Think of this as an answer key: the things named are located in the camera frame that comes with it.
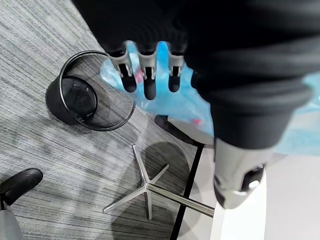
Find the blue plastic bag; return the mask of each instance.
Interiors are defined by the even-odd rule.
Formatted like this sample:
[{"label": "blue plastic bag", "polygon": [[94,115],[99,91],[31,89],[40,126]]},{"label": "blue plastic bag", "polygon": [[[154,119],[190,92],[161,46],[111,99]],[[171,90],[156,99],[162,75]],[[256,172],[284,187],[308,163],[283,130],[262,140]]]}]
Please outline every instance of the blue plastic bag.
[{"label": "blue plastic bag", "polygon": [[[125,91],[121,78],[109,59],[101,67],[101,79],[128,94],[140,109],[191,123],[199,130],[213,136],[210,105],[191,87],[192,69],[186,65],[183,67],[179,91],[170,92],[168,47],[165,42],[160,42],[157,46],[156,97],[154,100],[147,100],[136,47],[133,42],[128,42],[127,48],[137,82],[136,91],[133,93]],[[320,156],[320,73],[307,76],[305,82],[314,89],[314,97],[306,106],[295,112],[288,129],[276,147],[279,153]]]}]

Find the striped carpet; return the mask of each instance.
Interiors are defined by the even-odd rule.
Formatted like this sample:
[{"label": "striped carpet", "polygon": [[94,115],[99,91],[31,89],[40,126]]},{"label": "striped carpet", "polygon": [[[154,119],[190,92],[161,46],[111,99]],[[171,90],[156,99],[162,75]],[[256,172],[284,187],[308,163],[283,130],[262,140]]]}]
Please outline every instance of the striped carpet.
[{"label": "striped carpet", "polygon": [[139,185],[132,144],[151,177],[170,164],[158,184],[176,193],[196,147],[139,109],[112,132],[65,125],[47,110],[46,89],[64,62],[91,49],[101,50],[70,1],[0,1],[0,180],[30,167],[44,173],[12,205],[26,240],[168,239],[179,205],[155,194],[151,221],[143,195],[101,211]]}]

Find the black sleeve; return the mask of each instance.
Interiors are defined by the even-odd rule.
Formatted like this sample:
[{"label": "black sleeve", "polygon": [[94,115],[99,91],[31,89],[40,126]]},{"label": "black sleeve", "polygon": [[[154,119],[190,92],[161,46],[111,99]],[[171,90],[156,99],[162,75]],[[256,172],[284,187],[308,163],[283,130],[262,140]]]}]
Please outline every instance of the black sleeve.
[{"label": "black sleeve", "polygon": [[187,44],[215,136],[274,146],[320,69],[320,0],[73,0],[108,52],[122,41]]}]

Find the black shoe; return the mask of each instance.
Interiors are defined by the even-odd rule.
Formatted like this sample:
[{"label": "black shoe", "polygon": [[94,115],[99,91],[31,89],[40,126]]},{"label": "black shoe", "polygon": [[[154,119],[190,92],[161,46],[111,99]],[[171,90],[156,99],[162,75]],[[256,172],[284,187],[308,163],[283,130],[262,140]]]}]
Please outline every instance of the black shoe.
[{"label": "black shoe", "polygon": [[23,170],[0,184],[0,198],[7,205],[12,205],[23,194],[29,192],[43,178],[42,172],[37,168]]}]

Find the metal chair base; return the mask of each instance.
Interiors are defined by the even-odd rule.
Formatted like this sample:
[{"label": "metal chair base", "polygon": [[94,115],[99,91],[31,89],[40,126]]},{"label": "metal chair base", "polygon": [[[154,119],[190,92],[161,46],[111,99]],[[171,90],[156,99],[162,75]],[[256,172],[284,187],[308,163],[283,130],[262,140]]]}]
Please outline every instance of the metal chair base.
[{"label": "metal chair base", "polygon": [[202,214],[205,214],[211,218],[213,218],[214,216],[214,212],[215,209],[213,207],[207,206],[205,204],[202,204],[200,202],[194,201],[192,199],[189,199],[187,197],[172,193],[162,187],[156,186],[154,185],[159,178],[165,173],[165,171],[169,168],[169,164],[166,165],[161,172],[158,173],[157,176],[155,176],[152,180],[149,179],[145,165],[140,157],[140,153],[139,151],[136,149],[136,146],[133,145],[132,146],[132,150],[133,150],[133,154],[134,157],[138,163],[138,167],[139,167],[139,171],[140,171],[140,175],[142,178],[142,184],[141,186],[133,191],[132,193],[124,196],[123,198],[121,198],[119,201],[106,206],[102,209],[102,213],[106,214],[112,210],[114,210],[115,208],[123,205],[124,203],[129,202],[130,200],[134,199],[135,197],[139,196],[140,194],[144,194],[145,197],[145,203],[148,209],[148,217],[149,220],[152,219],[152,196],[151,196],[151,192],[161,195],[167,199],[170,199],[172,201],[175,201],[183,206],[186,206],[188,208],[191,208],[193,210],[196,210]]}]

